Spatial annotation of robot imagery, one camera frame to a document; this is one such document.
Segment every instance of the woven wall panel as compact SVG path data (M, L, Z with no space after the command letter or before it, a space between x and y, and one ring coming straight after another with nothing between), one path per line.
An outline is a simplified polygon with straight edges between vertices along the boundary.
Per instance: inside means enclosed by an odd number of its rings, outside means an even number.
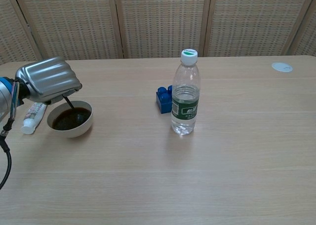
M120 2L127 57L179 57L182 49L198 50L204 0Z
M35 61L36 56L10 0L0 0L0 65Z
M216 0L207 55L280 55L304 1Z
M23 1L49 57L118 57L109 0Z
M316 56L316 11L305 28L295 55Z

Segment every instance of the white bottle cap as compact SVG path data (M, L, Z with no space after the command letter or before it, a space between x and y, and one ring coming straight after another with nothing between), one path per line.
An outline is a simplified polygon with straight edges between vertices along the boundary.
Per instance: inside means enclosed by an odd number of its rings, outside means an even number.
M35 131L36 123L33 119L25 119L21 131L23 134L31 135Z
M186 66L194 65L198 61L198 52L193 49L185 49L181 52L181 62Z

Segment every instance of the white tube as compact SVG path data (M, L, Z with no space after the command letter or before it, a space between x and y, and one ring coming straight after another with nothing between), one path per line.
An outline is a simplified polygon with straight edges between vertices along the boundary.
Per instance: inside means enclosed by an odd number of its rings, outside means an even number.
M24 117L23 126L21 127L22 133L27 135L33 134L44 116L46 107L47 105L43 103L34 103L31 106Z

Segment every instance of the blue toy block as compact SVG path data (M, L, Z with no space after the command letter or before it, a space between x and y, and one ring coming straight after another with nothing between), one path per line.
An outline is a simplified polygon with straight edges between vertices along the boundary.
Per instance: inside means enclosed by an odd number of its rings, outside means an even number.
M172 85L168 87L160 87L156 92L156 101L161 114L170 113L172 109Z

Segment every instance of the green bottle label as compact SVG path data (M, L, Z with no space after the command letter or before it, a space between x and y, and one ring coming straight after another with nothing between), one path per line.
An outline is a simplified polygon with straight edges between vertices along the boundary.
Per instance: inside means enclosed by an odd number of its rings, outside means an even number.
M179 120L190 120L197 115L198 99L193 103L179 103L172 98L172 114Z

